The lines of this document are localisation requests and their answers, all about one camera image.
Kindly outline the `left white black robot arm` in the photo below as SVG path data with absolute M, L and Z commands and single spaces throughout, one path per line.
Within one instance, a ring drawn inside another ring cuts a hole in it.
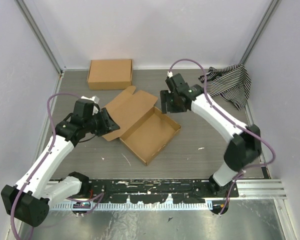
M 101 137 L 119 130 L 107 109 L 100 108 L 98 102 L 96 96 L 79 98 L 73 111 L 54 127 L 46 148 L 27 173 L 14 186 L 3 187 L 0 194 L 8 215 L 37 227 L 50 208 L 69 197 L 83 199 L 91 193 L 90 179 L 75 171 L 55 186 L 47 188 L 46 185 L 86 134 Z

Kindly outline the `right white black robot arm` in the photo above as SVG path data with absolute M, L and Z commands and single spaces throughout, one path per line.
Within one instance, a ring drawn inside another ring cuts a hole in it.
M 220 168 L 209 177 L 210 192 L 222 197 L 228 191 L 228 183 L 245 166 L 261 155 L 260 129 L 256 125 L 248 126 L 220 109 L 213 99 L 204 93 L 199 85 L 192 87 L 184 84 L 160 91 L 161 112 L 182 113 L 192 111 L 206 120 L 227 143 Z

